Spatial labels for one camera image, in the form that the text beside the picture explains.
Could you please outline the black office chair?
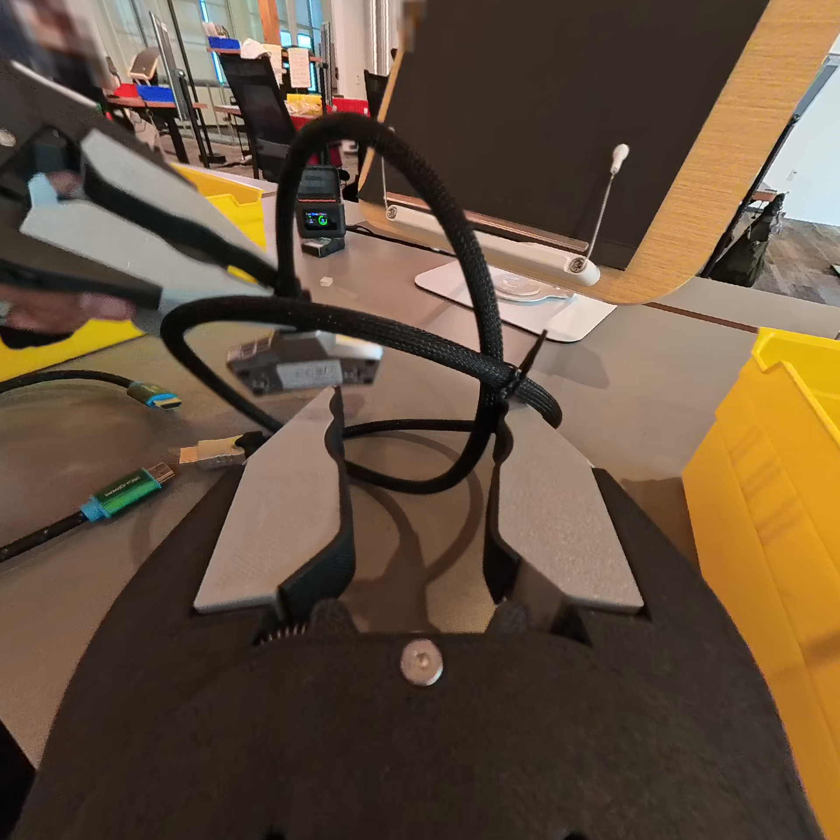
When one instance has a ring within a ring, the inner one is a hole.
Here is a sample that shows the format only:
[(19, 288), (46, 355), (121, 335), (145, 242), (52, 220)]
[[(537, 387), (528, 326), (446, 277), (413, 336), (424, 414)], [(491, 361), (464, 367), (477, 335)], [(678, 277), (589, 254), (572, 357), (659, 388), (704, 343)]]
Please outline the black office chair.
[(252, 161), (265, 180), (278, 183), (297, 136), (268, 55), (219, 57), (245, 123)]

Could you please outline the black board on white stand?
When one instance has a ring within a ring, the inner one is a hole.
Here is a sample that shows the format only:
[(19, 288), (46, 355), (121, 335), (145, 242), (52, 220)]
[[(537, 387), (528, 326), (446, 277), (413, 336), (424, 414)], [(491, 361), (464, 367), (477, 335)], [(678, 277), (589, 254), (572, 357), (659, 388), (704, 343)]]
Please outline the black board on white stand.
[(837, 70), (838, 2), (405, 2), (402, 23), (377, 117), (465, 211), (501, 320), (556, 343), (708, 277)]

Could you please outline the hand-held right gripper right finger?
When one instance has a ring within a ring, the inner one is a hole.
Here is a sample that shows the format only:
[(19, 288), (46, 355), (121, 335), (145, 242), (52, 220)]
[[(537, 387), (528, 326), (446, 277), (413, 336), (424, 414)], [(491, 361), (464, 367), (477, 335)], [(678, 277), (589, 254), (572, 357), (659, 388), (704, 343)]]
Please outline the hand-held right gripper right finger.
[(494, 446), (486, 587), (527, 611), (644, 606), (592, 463), (523, 403), (509, 405)]

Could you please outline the metal hdmi port hub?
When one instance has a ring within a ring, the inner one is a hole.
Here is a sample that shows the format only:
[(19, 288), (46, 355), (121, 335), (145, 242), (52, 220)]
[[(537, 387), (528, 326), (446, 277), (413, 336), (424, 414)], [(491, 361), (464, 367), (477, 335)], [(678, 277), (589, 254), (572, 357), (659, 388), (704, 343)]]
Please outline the metal hdmi port hub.
[[(317, 148), (330, 141), (356, 140), (372, 147), (402, 173), (420, 193), (438, 221), (461, 268), (473, 305), (479, 351), (443, 339), (425, 330), (369, 313), (315, 303), (302, 288), (295, 268), (292, 226), (305, 165)], [(563, 413), (557, 400), (528, 373), (544, 342), (538, 339), (526, 360), (515, 367), (504, 361), (501, 316), (487, 260), (462, 208), (425, 159), (381, 122), (356, 113), (320, 118), (293, 141), (280, 176), (276, 200), (278, 268), (269, 277), (270, 297), (216, 297), (182, 304), (164, 317), (161, 337), (166, 349), (205, 386), (228, 405), (271, 433), (282, 423), (223, 382), (187, 345), (188, 330), (211, 322), (259, 321), (280, 327), (272, 339), (276, 350), (254, 349), (236, 361), (245, 363), (245, 384), (259, 396), (271, 390), (312, 391), (329, 386), (360, 385), (361, 372), (347, 373), (343, 362), (360, 363), (351, 356), (328, 355), (319, 339), (354, 339), (398, 350), (466, 375), (479, 383), (476, 416), (472, 421), (393, 420), (352, 426), (355, 438), (390, 431), (451, 431), (468, 435), (455, 463), (429, 479), (388, 476), (350, 462), (352, 478), (385, 490), (416, 496), (438, 494), (455, 487), (477, 465), (495, 434), (511, 399), (534, 409), (552, 428), (559, 428)]]

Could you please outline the dark bag on floor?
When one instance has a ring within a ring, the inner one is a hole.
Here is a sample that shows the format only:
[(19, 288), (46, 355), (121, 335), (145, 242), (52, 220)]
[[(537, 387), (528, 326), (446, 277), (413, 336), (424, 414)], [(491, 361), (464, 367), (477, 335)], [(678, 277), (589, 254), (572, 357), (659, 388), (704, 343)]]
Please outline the dark bag on floor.
[(775, 198), (744, 228), (741, 235), (712, 265), (708, 277), (735, 287), (751, 288), (760, 278), (771, 238), (784, 220), (786, 193)]

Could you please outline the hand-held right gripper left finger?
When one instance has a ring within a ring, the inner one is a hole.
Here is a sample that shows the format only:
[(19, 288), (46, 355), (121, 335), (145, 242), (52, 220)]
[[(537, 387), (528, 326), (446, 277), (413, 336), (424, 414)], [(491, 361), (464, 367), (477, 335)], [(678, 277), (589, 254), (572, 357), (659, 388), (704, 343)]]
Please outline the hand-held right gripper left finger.
[(248, 458), (193, 607), (311, 611), (355, 574), (338, 388), (315, 396)]

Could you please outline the yellow plastic bin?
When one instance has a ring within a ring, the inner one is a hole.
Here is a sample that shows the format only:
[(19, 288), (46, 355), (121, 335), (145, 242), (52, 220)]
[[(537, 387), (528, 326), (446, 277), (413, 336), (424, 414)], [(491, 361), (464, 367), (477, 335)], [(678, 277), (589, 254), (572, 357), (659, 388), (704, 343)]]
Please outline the yellow plastic bin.
[(839, 838), (839, 344), (761, 328), (682, 472), (701, 573)]
[[(218, 174), (171, 161), (170, 165), (206, 198), (237, 229), (258, 247), (266, 247), (263, 198), (265, 187), (246, 179)], [(63, 339), (27, 332), (29, 345), (13, 348), (12, 333), (2, 328), (1, 381), (41, 371), (55, 364), (73, 361), (84, 355), (135, 340), (144, 333), (129, 321), (92, 320)]]

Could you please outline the person's left hand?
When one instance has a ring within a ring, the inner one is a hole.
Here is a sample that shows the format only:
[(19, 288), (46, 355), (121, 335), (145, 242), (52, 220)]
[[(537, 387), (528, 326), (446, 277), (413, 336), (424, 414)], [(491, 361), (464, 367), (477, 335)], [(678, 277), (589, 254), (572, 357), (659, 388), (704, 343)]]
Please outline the person's left hand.
[(90, 320), (130, 321), (136, 307), (125, 300), (90, 292), (64, 293), (1, 286), (12, 329), (43, 334), (73, 333)]

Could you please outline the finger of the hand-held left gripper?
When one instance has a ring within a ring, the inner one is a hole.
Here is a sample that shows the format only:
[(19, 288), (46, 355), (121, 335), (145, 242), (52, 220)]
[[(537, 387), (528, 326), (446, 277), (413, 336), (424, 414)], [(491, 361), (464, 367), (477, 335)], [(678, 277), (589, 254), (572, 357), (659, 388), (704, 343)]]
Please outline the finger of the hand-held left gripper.
[(106, 291), (112, 297), (127, 296), (133, 280), (133, 291), (140, 298), (132, 323), (149, 335), (160, 334), (164, 317), (188, 302), (270, 296), (270, 290), (188, 255), (161, 236), (89, 201), (37, 204), (26, 215), (20, 232), (28, 243), (55, 246), (63, 257), (85, 258), (117, 272), (119, 278)]
[(185, 256), (277, 285), (277, 262), (166, 163), (93, 129), (80, 142), (82, 190), (94, 204)]

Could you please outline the white tethered pin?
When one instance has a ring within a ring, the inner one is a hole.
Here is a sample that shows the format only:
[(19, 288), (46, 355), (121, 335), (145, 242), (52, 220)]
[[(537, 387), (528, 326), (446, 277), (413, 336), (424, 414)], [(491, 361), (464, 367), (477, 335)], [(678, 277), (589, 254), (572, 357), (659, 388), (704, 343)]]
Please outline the white tethered pin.
[(598, 215), (595, 221), (595, 226), (589, 244), (581, 257), (575, 258), (570, 262), (570, 270), (575, 275), (581, 275), (589, 269), (592, 262), (592, 255), (595, 249), (595, 244), (601, 232), (602, 222), (606, 213), (606, 207), (611, 195), (613, 183), (617, 174), (621, 171), (625, 160), (629, 155), (629, 146), (626, 143), (618, 144), (612, 152), (612, 161), (610, 164), (608, 179), (605, 184), (605, 189), (602, 195), (601, 205), (599, 207)]

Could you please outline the black charging case with display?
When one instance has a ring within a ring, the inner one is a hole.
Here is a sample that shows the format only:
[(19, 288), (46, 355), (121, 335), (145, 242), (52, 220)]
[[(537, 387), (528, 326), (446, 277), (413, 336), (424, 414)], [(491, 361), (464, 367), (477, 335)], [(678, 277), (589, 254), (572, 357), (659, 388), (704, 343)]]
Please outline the black charging case with display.
[(297, 231), (302, 239), (342, 239), (346, 234), (340, 172), (307, 165), (297, 189)]

